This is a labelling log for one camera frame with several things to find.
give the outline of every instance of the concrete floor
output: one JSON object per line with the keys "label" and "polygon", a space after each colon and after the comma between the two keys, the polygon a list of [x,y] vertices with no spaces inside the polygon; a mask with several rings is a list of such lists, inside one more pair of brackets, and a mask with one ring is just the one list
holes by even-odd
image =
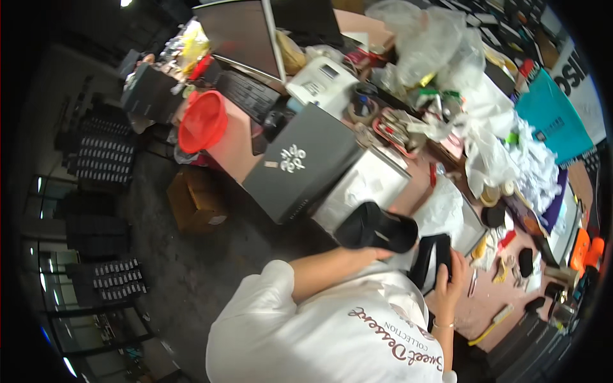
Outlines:
{"label": "concrete floor", "polygon": [[151,285],[139,305],[176,364],[194,382],[208,382],[208,332],[242,278],[273,259],[316,254],[334,243],[309,219],[275,225],[221,172],[213,177],[223,191],[228,219],[213,233],[182,235],[166,196],[178,170],[174,162],[140,154],[124,212],[133,225],[132,255],[143,263]]}

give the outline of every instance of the metal tool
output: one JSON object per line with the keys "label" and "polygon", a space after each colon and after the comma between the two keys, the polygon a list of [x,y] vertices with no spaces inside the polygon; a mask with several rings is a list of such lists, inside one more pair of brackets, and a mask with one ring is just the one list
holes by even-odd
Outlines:
{"label": "metal tool", "polygon": [[477,278],[479,277],[479,273],[477,269],[473,271],[473,278],[470,280],[470,287],[468,288],[468,298],[471,298],[474,295],[474,288],[477,286]]}

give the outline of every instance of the cluttered workbench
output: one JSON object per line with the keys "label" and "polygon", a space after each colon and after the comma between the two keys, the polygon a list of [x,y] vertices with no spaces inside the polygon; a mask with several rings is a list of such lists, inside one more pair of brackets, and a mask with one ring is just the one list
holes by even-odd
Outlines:
{"label": "cluttered workbench", "polygon": [[[178,161],[219,165],[277,224],[308,215],[341,245],[339,227],[365,202],[412,217],[420,238],[444,233],[471,264],[455,329],[486,352],[543,295],[541,320],[568,328],[555,313],[576,313],[586,265],[598,265],[575,257],[587,251],[575,242],[592,189],[580,162],[566,166],[585,149],[561,148],[563,127],[583,125],[543,69],[538,22],[476,1],[384,1],[366,15],[315,3],[194,8],[163,54],[173,109],[151,118],[175,126]],[[249,28],[215,23],[228,12]],[[297,14],[319,21],[304,26]],[[200,54],[181,57],[194,46]],[[125,110],[138,109],[124,96]],[[390,266],[410,273],[416,253]],[[418,286],[434,315],[436,266],[433,257]]]}

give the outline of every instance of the printed logo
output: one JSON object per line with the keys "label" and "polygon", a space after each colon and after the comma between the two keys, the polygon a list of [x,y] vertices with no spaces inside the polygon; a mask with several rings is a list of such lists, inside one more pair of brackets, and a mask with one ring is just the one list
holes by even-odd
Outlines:
{"label": "printed logo", "polygon": [[304,169],[302,160],[307,156],[307,152],[302,149],[298,149],[296,144],[289,147],[289,150],[283,149],[281,151],[281,170],[284,172],[294,173],[294,169]]}

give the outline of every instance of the person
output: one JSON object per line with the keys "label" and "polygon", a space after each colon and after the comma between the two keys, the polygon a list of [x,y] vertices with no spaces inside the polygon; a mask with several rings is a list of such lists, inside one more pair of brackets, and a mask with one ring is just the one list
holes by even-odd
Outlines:
{"label": "person", "polygon": [[424,296],[381,262],[391,252],[337,248],[273,260],[240,283],[211,326],[206,369],[224,382],[444,382],[452,371],[455,305],[468,268],[451,251],[437,270],[426,331]]}
{"label": "person", "polygon": [[126,82],[123,86],[123,91],[125,92],[126,89],[128,88],[128,86],[130,86],[130,83],[132,83],[132,80],[134,79],[134,74],[136,73],[136,69],[138,69],[138,67],[145,63],[147,65],[151,65],[151,64],[155,64],[155,55],[151,52],[144,52],[140,54],[141,59],[136,61],[136,63],[134,64],[134,69],[132,70],[132,73],[130,73],[129,75],[126,76]]}

